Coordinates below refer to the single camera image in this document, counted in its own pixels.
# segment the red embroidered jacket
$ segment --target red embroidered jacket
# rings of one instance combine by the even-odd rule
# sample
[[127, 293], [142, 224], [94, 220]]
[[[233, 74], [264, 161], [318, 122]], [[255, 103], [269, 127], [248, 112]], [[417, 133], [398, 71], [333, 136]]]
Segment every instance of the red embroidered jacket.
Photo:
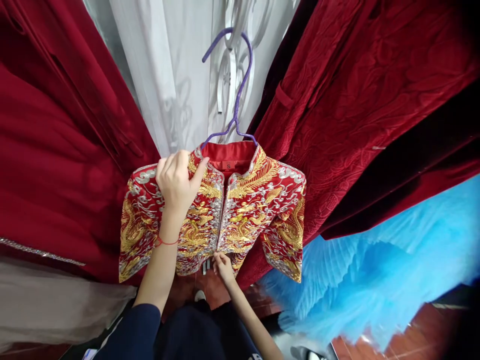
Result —
[[[177, 274], [195, 273], [221, 251], [229, 254], [236, 275], [259, 237], [268, 263], [300, 282], [304, 174], [267, 157], [249, 141], [209, 143], [203, 155], [210, 161], [180, 230]], [[200, 148], [191, 153], [190, 176], [203, 155]], [[128, 181], [121, 218], [120, 282], [148, 263], [158, 238], [164, 199], [155, 181], [156, 169], [156, 164], [141, 167]]]

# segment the white curtain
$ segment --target white curtain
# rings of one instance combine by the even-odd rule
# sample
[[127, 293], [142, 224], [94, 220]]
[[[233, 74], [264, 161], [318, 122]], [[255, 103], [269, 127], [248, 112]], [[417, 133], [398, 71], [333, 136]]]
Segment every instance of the white curtain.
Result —
[[[248, 1], [237, 1], [235, 5], [240, 3]], [[202, 57], [217, 33], [235, 17], [233, 2], [110, 0], [110, 5], [141, 112], [160, 155], [166, 157], [179, 149], [191, 151], [209, 134], [224, 130], [233, 107], [227, 104], [229, 85], [240, 85], [242, 69], [248, 65], [248, 57], [242, 57], [245, 45], [237, 54], [238, 71], [234, 69], [231, 81], [228, 71], [219, 72], [226, 48], [224, 41], [206, 63], [202, 63]], [[268, 9], [270, 16], [253, 51], [254, 71], [241, 108], [243, 131], [260, 103], [268, 70], [297, 5], [298, 1], [292, 0], [275, 0], [274, 6], [273, 0], [250, 1], [250, 23], [244, 31], [251, 40]], [[221, 113], [217, 102], [219, 83], [224, 90], [224, 95], [220, 95], [224, 99]], [[234, 134], [214, 141], [236, 140], [240, 138]]]

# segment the red string bracelet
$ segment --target red string bracelet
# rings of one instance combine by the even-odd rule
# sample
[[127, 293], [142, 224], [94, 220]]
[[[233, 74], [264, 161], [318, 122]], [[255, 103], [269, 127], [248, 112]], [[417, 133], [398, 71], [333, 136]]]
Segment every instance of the red string bracelet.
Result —
[[175, 242], [163, 242], [161, 238], [158, 238], [156, 241], [155, 241], [155, 245], [153, 246], [154, 248], [158, 248], [160, 245], [162, 244], [165, 244], [165, 245], [175, 245], [176, 243], [178, 243], [179, 240], [175, 241]]

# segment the beige fabric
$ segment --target beige fabric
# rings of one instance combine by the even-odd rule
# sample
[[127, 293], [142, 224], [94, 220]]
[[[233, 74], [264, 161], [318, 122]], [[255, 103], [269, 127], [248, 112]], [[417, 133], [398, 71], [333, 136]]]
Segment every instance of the beige fabric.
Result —
[[80, 344], [94, 339], [136, 291], [0, 257], [0, 349], [16, 342]]

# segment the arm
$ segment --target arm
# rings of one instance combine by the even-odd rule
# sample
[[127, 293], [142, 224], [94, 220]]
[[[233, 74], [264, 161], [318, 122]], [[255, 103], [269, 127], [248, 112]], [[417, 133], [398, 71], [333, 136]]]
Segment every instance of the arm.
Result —
[[230, 258], [223, 252], [216, 252], [214, 257], [215, 264], [213, 270], [216, 274], [220, 274], [223, 284], [230, 294], [233, 307], [235, 308], [238, 317], [245, 325], [253, 343], [260, 352], [260, 355], [264, 360], [282, 360], [284, 358], [282, 352], [255, 314], [247, 301], [247, 298], [237, 284], [230, 263]]
[[197, 196], [209, 160], [208, 157], [203, 159], [189, 180], [189, 156], [188, 151], [180, 150], [158, 162], [155, 179], [165, 200], [159, 240], [151, 252], [133, 306], [152, 304], [161, 313], [167, 302], [175, 276], [180, 228]]

